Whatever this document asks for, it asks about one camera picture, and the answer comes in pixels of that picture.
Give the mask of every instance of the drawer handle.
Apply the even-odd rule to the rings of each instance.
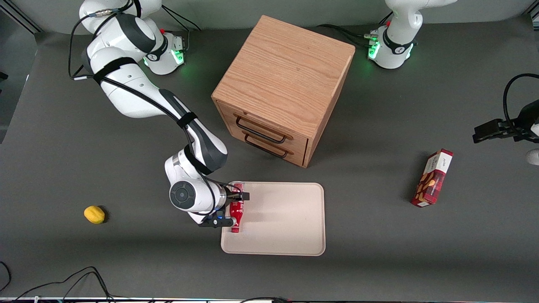
[[[282,139],[279,140],[279,141],[277,141],[277,140],[275,140],[274,138],[271,138],[271,137],[266,136],[265,134],[259,133],[259,132],[257,132],[257,131],[254,130],[254,129],[250,129],[250,128],[244,126],[244,125],[241,125],[241,124],[239,123],[240,120],[241,120],[241,117],[238,116],[238,118],[236,119],[236,125],[237,125],[239,128],[241,128],[241,129],[243,129],[243,130],[246,130],[246,131],[248,131],[248,132],[250,132],[250,133],[253,133],[253,134],[255,134],[255,135],[257,135],[257,136],[259,136],[259,137],[261,137],[261,138],[264,138],[264,139],[268,140],[269,142],[273,142],[273,143],[275,143],[275,144],[282,144],[282,143],[285,141],[285,139],[286,139],[286,136],[282,136]]]
[[[249,142],[249,140],[247,140],[248,137],[249,137],[249,134],[245,134],[245,143],[247,143],[247,144],[249,144],[249,145],[252,145],[252,146],[254,146],[254,147],[256,147],[256,148],[258,148],[258,149],[260,149],[260,150],[263,150],[263,151],[267,152],[267,153],[270,154],[270,155],[273,155],[273,156],[278,157],[278,158],[281,158],[281,159],[284,158],[284,157],[286,157],[286,155],[288,155],[288,151],[287,151],[287,150],[284,151],[284,152],[285,152],[284,154],[279,155],[279,154],[277,154],[277,153],[272,152],[271,150],[265,149],[264,147],[262,147],[262,146],[260,146],[260,145],[254,144],[253,142]]]

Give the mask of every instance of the yellow fruit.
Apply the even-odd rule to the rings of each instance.
[[[99,206],[88,206],[84,210],[84,216],[88,221],[92,222],[93,224],[100,224],[105,221],[105,212]]]

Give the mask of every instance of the plastic tray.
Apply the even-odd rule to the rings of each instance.
[[[326,250],[324,189],[318,183],[243,182],[240,232],[222,228],[226,253],[320,256]]]

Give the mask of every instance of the gray tabletop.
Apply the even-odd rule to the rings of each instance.
[[[326,252],[224,253],[220,230],[197,227],[169,202],[163,164],[184,147],[183,133],[164,116],[127,118],[93,81],[71,81],[68,36],[45,34],[0,149],[0,260],[13,271],[3,295],[94,265],[124,296],[539,301],[539,168],[524,160],[536,146],[472,142],[475,126],[503,116],[507,81],[539,72],[529,17],[425,25],[394,71],[359,49],[308,169],[231,137],[210,99],[249,32],[194,32],[185,66],[148,77],[227,145],[213,178],[321,184]],[[88,37],[75,42],[79,53]],[[535,80],[515,83],[511,115],[538,95]],[[440,148],[455,153],[444,188],[436,205],[418,209],[409,201]],[[83,217],[95,204],[110,222]],[[73,295],[102,293],[89,280]]]

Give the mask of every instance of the red box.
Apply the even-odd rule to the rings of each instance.
[[[423,170],[423,176],[417,185],[412,200],[413,205],[422,208],[436,203],[452,158],[453,153],[446,149],[429,157],[425,170]]]

